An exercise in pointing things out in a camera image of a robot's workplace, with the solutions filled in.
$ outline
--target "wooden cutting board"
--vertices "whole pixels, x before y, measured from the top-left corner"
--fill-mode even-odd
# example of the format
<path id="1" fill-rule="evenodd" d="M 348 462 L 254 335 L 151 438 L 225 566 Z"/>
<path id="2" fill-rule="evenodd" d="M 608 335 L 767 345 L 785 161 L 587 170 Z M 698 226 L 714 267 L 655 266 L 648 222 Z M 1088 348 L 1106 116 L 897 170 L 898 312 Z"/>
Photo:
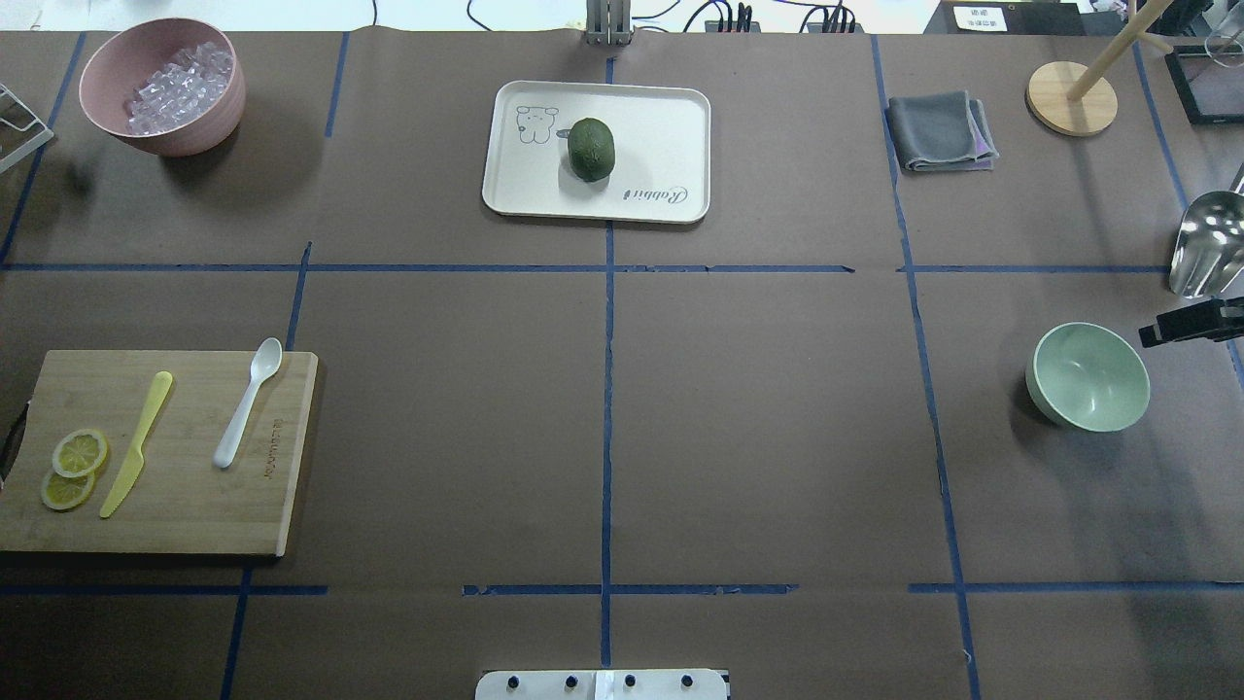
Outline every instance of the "wooden cutting board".
<path id="1" fill-rule="evenodd" d="M 285 555 L 318 359 L 286 353 L 264 383 L 228 470 L 211 455 L 250 382 L 254 353 L 52 349 L 30 403 L 21 450 L 0 494 L 0 551 Z M 143 454 L 147 465 L 117 512 L 100 518 L 152 378 L 173 374 Z M 108 441 L 91 497 L 44 506 L 52 450 L 78 429 Z"/>

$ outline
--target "brown table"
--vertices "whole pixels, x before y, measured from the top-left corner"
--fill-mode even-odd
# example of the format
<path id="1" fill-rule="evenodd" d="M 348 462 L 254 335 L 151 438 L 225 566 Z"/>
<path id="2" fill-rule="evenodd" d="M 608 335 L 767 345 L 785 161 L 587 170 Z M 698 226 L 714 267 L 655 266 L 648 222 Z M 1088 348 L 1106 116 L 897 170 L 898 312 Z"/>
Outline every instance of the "brown table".
<path id="1" fill-rule="evenodd" d="M 735 698 L 1244 695 L 1235 343 L 1146 349 L 1149 412 L 1113 435 L 1023 385 L 1052 325 L 1137 341 L 1183 303 L 1173 226 L 1239 165 L 1244 131 L 1191 127 L 1148 48 L 1071 139 L 1024 85 L 1102 39 L 239 32 L 240 128 L 162 160 L 81 113 L 107 36 L 0 35 L 58 134 L 0 175 L 0 419 L 50 348 L 267 334 L 320 357 L 322 400 L 280 561 L 0 555 L 0 696 L 602 666 L 728 669 Z M 712 101 L 705 219 L 490 211 L 496 90 L 608 76 Z M 893 170 L 882 98 L 962 88 L 996 169 Z"/>

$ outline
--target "wooden stand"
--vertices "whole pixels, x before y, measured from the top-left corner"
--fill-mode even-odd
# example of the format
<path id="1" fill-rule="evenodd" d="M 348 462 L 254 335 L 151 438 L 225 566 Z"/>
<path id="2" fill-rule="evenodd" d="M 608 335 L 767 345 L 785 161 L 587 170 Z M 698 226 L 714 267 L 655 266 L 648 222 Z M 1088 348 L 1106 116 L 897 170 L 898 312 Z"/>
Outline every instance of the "wooden stand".
<path id="1" fill-rule="evenodd" d="M 1025 98 L 1029 109 L 1041 123 L 1066 136 L 1101 133 L 1118 113 L 1115 88 L 1102 76 L 1172 1 L 1152 0 L 1146 4 L 1092 65 L 1054 61 L 1037 68 L 1028 81 Z"/>

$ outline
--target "spoon handle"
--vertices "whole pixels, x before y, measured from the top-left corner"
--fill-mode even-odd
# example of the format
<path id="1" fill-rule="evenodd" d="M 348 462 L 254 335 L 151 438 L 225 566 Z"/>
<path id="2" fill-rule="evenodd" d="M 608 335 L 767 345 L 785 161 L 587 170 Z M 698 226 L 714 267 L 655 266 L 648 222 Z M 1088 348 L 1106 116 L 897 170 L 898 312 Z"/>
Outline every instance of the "spoon handle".
<path id="1" fill-rule="evenodd" d="M 243 393 L 241 402 L 238 404 L 238 410 L 234 412 L 234 418 L 229 421 L 229 428 L 225 429 L 225 435 L 220 439 L 220 445 L 216 446 L 216 454 L 211 456 L 211 464 L 221 470 L 229 469 L 234 456 L 238 455 L 238 446 L 241 445 L 241 434 L 246 430 L 246 419 L 250 418 L 250 409 L 255 404 L 255 395 L 259 394 L 259 384 L 258 382 L 251 382 L 246 385 L 246 392 Z"/>

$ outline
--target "gray cloth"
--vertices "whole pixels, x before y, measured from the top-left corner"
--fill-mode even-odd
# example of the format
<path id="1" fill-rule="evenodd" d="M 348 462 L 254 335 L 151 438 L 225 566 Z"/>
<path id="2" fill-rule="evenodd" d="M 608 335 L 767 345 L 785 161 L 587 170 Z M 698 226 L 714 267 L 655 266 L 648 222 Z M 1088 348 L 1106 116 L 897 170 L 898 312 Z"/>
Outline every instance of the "gray cloth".
<path id="1" fill-rule="evenodd" d="M 985 106 L 967 91 L 891 97 L 886 109 L 898 163 L 909 170 L 991 170 L 998 149 Z"/>

